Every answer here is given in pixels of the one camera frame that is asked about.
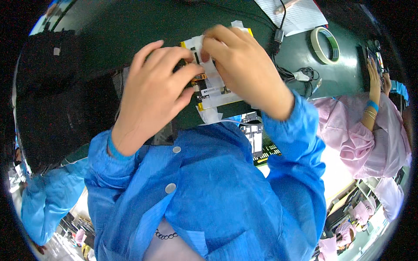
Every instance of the right hand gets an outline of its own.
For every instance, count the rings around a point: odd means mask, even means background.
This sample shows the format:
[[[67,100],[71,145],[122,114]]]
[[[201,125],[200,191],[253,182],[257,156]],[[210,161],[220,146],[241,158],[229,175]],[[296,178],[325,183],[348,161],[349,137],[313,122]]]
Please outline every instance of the right hand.
[[[392,88],[392,82],[390,81],[390,75],[388,73],[383,74],[383,91],[389,96],[390,89]]]
[[[369,71],[369,75],[370,75],[369,98],[371,101],[374,101],[377,105],[379,105],[380,77],[379,77],[379,73],[377,72],[375,60],[373,58],[371,60],[367,59],[367,70]]]
[[[226,87],[274,119],[290,116],[295,97],[268,54],[249,33],[217,25],[204,36],[202,61],[214,58]]]

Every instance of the jacket sleeve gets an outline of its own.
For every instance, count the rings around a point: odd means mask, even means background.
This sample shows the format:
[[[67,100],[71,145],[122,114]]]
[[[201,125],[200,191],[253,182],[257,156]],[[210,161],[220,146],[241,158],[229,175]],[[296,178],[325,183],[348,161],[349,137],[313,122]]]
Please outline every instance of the jacket sleeve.
[[[84,189],[87,160],[28,179],[22,193],[21,218],[30,238],[40,246],[54,235],[61,219],[77,203]]]
[[[113,158],[107,153],[110,135],[110,130],[102,132],[90,142],[90,168],[84,180],[89,192],[89,214],[96,231],[95,242],[99,241],[102,228],[114,211],[116,201],[128,187],[139,162],[148,150],[148,146],[142,146],[131,157],[125,157],[123,160]]]
[[[341,146],[340,157],[353,177],[362,169],[369,159],[375,140],[373,133],[361,122],[348,130],[348,140]]]
[[[281,238],[288,249],[305,249],[294,260],[308,260],[323,231],[326,217],[325,164],[320,162],[325,144],[316,136],[318,112],[299,94],[286,121],[263,115],[265,130],[282,156],[272,155],[267,163],[267,180],[283,207]]]

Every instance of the wrist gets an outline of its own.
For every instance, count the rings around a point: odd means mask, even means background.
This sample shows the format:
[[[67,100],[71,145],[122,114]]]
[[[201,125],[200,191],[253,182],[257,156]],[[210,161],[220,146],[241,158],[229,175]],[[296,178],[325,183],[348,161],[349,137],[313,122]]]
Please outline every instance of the wrist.
[[[264,110],[272,119],[284,121],[292,114],[295,106],[294,94],[285,86],[284,91],[279,92],[270,103],[268,109]]]
[[[111,141],[121,155],[129,157],[135,154],[135,152],[142,147],[145,141],[142,141],[139,137],[133,137],[135,132],[122,131],[122,128],[117,126],[117,123],[112,129]]]

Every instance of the bracelet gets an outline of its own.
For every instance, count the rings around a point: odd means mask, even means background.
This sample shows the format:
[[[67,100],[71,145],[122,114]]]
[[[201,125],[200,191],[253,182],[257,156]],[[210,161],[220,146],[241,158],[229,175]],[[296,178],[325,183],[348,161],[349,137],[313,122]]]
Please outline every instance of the bracelet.
[[[374,118],[373,117],[373,115],[371,115],[370,113],[369,113],[369,111],[364,111],[365,113],[367,113],[373,120],[376,120],[376,118]]]
[[[375,110],[376,110],[376,112],[378,112],[379,111],[379,105],[377,105],[374,101],[372,101],[372,100],[369,100],[368,102],[367,102],[367,104],[366,104],[366,108],[365,109],[367,109],[367,107],[373,107]]]
[[[116,149],[112,141],[112,134],[110,134],[109,138],[107,139],[107,146],[109,147],[109,151],[112,154],[112,156],[117,160],[126,161],[132,157],[132,156],[124,156]]]
[[[376,117],[376,114],[374,114],[372,111],[369,111],[369,110],[364,110],[364,111],[368,111],[369,113],[373,114]]]

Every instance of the pencil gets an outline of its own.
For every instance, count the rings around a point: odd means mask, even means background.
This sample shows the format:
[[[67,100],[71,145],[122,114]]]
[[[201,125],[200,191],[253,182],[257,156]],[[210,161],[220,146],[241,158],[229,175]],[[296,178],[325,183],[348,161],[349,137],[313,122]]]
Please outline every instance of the pencil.
[[[288,8],[290,8],[291,6],[293,6],[294,4],[296,4],[297,2],[299,2],[299,0],[290,0],[289,2],[287,2],[286,4],[285,4],[285,7],[286,7],[286,10],[288,9]],[[283,6],[280,6],[279,8],[277,8],[275,11],[274,11],[274,14],[275,15],[278,15],[278,14],[280,14],[280,13],[283,13],[285,10],[283,9]]]

